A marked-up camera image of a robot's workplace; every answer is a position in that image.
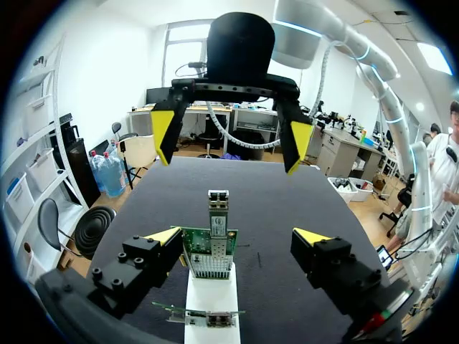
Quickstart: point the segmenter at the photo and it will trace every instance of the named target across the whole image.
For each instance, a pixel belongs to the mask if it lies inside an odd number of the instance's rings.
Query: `circuit board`
[[[209,228],[182,227],[184,246],[196,254],[211,254],[212,243]],[[236,249],[237,229],[229,229],[224,255],[234,255]]]
[[[236,250],[237,230],[212,239],[208,228],[182,227],[185,260],[195,277],[227,280]]]
[[[203,310],[187,310],[173,305],[152,302],[154,306],[161,307],[171,313],[168,321],[171,323],[184,323],[208,328],[230,328],[236,326],[235,318],[244,314],[244,310],[237,312],[208,312]]]

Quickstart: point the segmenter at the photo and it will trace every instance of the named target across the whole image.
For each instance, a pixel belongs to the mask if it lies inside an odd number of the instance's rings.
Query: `white robotic arm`
[[[387,81],[399,76],[390,57],[316,0],[278,0],[273,28],[276,35],[273,59],[283,65],[308,68],[322,37],[328,38],[335,43],[333,45],[337,50],[355,57],[361,63],[357,68],[358,75],[380,101],[399,152],[397,160],[400,173],[407,178],[415,174],[412,222],[407,242],[431,229],[432,197],[427,150],[423,142],[410,145],[410,132],[402,106],[387,84]],[[404,249],[418,248],[420,242],[422,240],[415,240]],[[425,280],[425,276],[418,278],[418,281],[421,280]],[[413,281],[413,284],[419,287],[419,283]]]

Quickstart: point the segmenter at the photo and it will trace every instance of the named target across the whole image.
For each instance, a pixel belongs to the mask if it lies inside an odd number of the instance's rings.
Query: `white bucket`
[[[54,148],[46,148],[40,152],[37,161],[27,164],[29,173],[38,189],[43,192],[57,178],[55,159],[52,156]]]
[[[26,173],[22,175],[6,198],[6,203],[21,223],[24,223],[35,203],[27,184],[26,175]]]
[[[46,127],[52,120],[52,95],[45,95],[27,105],[24,117],[24,134],[27,138]]]
[[[357,184],[359,185],[364,185],[365,182],[368,183],[371,187],[368,190],[361,190],[360,188],[357,188],[357,194],[354,195],[353,199],[351,201],[353,202],[365,202],[368,196],[370,196],[373,193],[373,183],[371,181],[366,181],[365,179],[358,179],[358,178],[349,178],[349,180],[356,186]]]
[[[334,184],[335,180],[338,179],[338,178],[328,177],[327,179],[328,179],[328,182],[333,186],[333,188],[339,194],[339,196],[341,196],[343,198],[343,200],[346,202],[346,204],[349,204],[349,202],[353,199],[353,197],[355,195],[357,195],[357,188],[355,187],[355,185],[352,182],[350,183],[352,191],[341,191],[341,190],[338,190],[336,188],[335,184]]]

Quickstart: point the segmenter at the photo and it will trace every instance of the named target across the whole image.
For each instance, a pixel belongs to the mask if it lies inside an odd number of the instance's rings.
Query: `gray table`
[[[243,343],[337,343],[351,320],[323,290],[314,290],[290,254],[294,226],[340,236],[371,268],[382,268],[356,217],[314,168],[287,176],[283,164],[175,157],[169,167],[150,168],[118,212],[91,267],[103,267],[133,234],[171,225],[208,226],[207,190],[229,190],[229,228],[239,229],[235,263]],[[152,289],[123,321],[161,338],[183,343],[184,326],[151,301],[183,307],[189,270],[179,263],[161,289]],[[383,283],[388,284],[383,274]]]

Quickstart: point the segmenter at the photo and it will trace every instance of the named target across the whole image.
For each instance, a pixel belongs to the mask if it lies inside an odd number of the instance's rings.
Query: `ceiling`
[[[147,27],[192,19],[211,19],[229,11],[246,11],[270,21],[275,0],[107,0],[102,7],[129,16]],[[411,15],[410,8],[396,0],[322,0],[362,34],[384,50],[396,64],[401,77],[389,82],[395,93],[424,128],[436,122],[446,131],[450,125],[449,104],[459,97],[453,77],[427,66],[417,41],[443,47],[442,42]],[[396,15],[406,11],[409,15]],[[416,108],[422,102],[423,111]]]

